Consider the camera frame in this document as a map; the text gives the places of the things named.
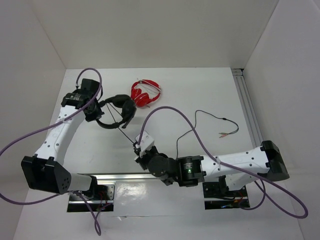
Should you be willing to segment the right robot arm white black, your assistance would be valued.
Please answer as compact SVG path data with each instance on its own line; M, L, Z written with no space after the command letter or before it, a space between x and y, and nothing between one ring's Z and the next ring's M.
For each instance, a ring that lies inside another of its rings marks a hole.
M158 152L154 143L134 143L135 161L166 186L195 187L199 183L217 182L217 191L230 196L234 191L258 179L270 182L289 179L290 175L279 148L266 140L260 146L214 158L208 155L185 156L173 159Z

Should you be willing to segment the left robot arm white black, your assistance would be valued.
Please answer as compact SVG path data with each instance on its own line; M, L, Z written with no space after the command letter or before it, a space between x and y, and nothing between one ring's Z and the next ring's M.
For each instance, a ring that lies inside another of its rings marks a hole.
M80 88L67 93L53 127L44 143L33 156L25 156L21 167L29 188L54 194L80 191L88 200L97 197L101 187L96 177L70 173L64 168L68 147L83 121L91 122L102 116L95 97L100 83L84 78Z

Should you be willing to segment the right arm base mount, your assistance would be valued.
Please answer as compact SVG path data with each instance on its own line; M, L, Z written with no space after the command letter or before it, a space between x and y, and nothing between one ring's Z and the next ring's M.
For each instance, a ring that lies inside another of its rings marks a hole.
M248 192L245 186L240 190L227 190L225 193L220 191L218 182L204 182L202 188L205 210L250 208Z

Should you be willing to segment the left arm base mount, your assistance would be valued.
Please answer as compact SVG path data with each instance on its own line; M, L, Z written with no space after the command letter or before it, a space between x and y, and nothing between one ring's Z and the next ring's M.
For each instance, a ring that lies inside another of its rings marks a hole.
M91 197L81 195L87 201L94 213L97 212L113 212L114 211L114 197L115 197L115 183L103 183L100 190ZM89 209L85 201L78 195L71 193L68 199L67 210L68 213L85 213Z

